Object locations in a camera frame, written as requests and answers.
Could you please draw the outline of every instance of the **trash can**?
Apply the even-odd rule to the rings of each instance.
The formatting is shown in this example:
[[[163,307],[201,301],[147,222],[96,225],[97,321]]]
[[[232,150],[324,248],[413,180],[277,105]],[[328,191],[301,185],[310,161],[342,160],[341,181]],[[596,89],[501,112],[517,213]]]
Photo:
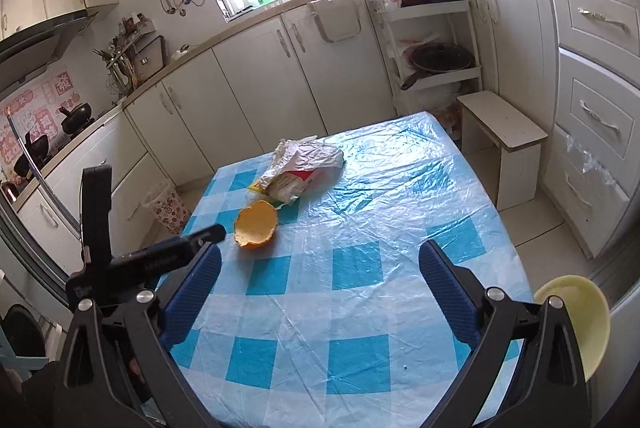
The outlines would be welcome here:
[[[142,206],[149,210],[173,235],[180,235],[191,217],[174,184],[165,180],[159,182],[146,195]]]

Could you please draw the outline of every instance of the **blue checkered tablecloth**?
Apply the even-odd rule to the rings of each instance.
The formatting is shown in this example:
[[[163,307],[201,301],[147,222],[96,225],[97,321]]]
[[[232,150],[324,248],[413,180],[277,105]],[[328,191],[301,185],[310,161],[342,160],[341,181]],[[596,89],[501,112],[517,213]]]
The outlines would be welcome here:
[[[279,210],[271,243],[220,245],[222,271],[185,343],[172,350],[211,414],[235,427],[415,428],[469,354],[418,270],[435,238],[484,286],[530,300],[522,264],[478,178],[427,113],[337,134],[342,170]],[[221,168],[185,232],[221,223],[270,154]],[[480,418],[497,410],[512,343]]]

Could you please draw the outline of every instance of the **light blue plastic object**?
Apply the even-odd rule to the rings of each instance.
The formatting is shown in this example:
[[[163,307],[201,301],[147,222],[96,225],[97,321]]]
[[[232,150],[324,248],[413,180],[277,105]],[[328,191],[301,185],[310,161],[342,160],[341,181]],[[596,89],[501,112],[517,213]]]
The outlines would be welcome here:
[[[458,279],[461,275],[456,274],[456,270],[468,269],[451,264],[434,241],[420,246],[418,264],[455,337],[472,349],[477,347],[482,338],[482,310],[462,287]]]
[[[164,308],[164,330],[160,342],[166,350],[181,344],[189,334],[207,296],[220,275],[222,256],[211,245],[191,269],[171,301]]]

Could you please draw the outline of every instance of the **yellow plastic basin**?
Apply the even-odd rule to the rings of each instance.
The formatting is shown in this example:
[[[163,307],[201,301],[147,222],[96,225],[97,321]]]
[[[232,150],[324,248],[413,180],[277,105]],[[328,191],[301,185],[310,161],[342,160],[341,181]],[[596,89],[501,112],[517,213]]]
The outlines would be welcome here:
[[[268,243],[278,226],[278,212],[267,201],[258,201],[240,211],[234,222],[234,239],[246,249]]]
[[[591,280],[575,275],[555,278],[544,284],[533,299],[542,304],[553,295],[564,300],[580,348],[584,380],[589,381],[602,363],[609,344],[611,320],[607,299]]]

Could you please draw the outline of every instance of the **white stool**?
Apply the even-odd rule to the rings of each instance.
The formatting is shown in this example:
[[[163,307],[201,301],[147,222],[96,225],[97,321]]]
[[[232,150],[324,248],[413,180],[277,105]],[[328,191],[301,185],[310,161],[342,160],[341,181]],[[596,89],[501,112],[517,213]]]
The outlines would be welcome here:
[[[460,96],[458,101],[462,105],[462,153],[492,145],[500,149],[496,209],[502,211],[533,199],[538,185],[540,144],[546,139],[546,132],[492,92]]]

